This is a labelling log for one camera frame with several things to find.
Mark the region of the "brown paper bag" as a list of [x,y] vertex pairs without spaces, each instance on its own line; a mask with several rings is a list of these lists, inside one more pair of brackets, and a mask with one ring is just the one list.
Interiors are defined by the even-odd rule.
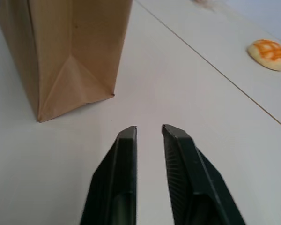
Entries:
[[0,0],[0,27],[37,121],[114,96],[133,0]]

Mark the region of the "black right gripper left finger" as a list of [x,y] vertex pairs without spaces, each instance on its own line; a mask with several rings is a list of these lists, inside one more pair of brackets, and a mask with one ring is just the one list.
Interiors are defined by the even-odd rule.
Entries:
[[80,225],[136,225],[137,127],[118,133],[94,172]]

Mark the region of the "orange lattice bun toy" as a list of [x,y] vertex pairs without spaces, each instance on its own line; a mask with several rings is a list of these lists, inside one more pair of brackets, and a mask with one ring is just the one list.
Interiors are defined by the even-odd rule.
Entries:
[[260,39],[247,47],[247,52],[260,65],[281,71],[281,45],[271,40]]

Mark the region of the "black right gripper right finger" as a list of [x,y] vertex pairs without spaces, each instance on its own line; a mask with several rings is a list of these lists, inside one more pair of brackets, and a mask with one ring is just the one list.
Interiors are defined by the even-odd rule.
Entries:
[[182,129],[162,127],[174,225],[246,225],[219,171]]

